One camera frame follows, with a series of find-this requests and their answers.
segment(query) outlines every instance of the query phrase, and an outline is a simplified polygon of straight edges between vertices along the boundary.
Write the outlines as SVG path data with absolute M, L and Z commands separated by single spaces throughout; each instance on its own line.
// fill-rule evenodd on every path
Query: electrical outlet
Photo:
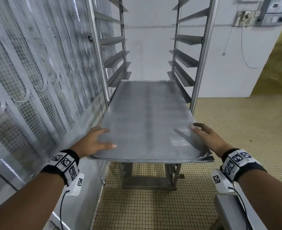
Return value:
M 255 14 L 256 11 L 239 11 L 235 27 L 254 26 L 256 21 Z

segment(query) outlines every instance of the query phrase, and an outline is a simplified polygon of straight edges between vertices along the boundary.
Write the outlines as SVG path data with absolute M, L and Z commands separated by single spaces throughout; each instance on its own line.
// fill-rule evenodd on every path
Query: left hand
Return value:
M 113 143 L 101 143 L 97 141 L 97 137 L 103 133 L 109 132 L 107 128 L 101 128 L 95 126 L 77 143 L 71 146 L 69 149 L 75 151 L 79 158 L 92 155 L 98 150 L 102 149 L 113 149 L 116 148 L 116 144 Z

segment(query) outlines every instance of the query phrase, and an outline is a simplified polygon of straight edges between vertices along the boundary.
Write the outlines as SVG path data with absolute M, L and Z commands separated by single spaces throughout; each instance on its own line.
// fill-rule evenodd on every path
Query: white wall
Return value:
M 174 47 L 176 11 L 172 11 L 178 0 L 123 0 L 129 10 L 124 13 L 126 49 L 130 50 L 127 60 L 131 61 L 130 79 L 169 79 L 172 60 L 169 50 Z M 182 8 L 182 17 L 198 12 L 209 6 L 209 0 L 190 0 Z M 208 58 L 201 83 L 199 97 L 248 97 L 265 65 L 275 42 L 282 30 L 279 27 L 248 27 L 243 29 L 243 53 L 241 54 L 241 28 L 233 27 L 226 55 L 222 56 L 238 10 L 257 10 L 259 3 L 238 3 L 237 0 L 220 0 Z M 112 16 L 119 19 L 119 10 L 112 5 Z M 204 34 L 206 18 L 193 19 L 182 23 L 180 34 Z M 115 36 L 120 28 L 115 27 Z M 200 45 L 189 46 L 181 42 L 178 48 L 193 58 L 199 58 Z M 182 66 L 194 79 L 196 68 Z M 186 88 L 192 94 L 192 87 Z

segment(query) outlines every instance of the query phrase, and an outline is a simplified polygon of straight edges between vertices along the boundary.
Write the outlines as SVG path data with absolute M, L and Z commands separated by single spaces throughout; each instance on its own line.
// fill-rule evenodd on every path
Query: right hand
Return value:
M 219 158 L 228 150 L 234 148 L 222 139 L 212 128 L 204 123 L 193 123 L 192 131 L 197 134 L 206 146 L 212 150 Z

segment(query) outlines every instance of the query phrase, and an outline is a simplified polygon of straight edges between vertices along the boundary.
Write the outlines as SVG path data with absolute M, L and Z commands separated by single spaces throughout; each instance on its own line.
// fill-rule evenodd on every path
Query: wristband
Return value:
M 66 149 L 57 153 L 41 170 L 41 173 L 59 174 L 65 185 L 69 186 L 77 177 L 79 157 L 73 150 Z
M 249 170 L 258 169 L 266 171 L 260 163 L 242 149 L 231 149 L 222 156 L 221 172 L 229 181 L 238 181 Z

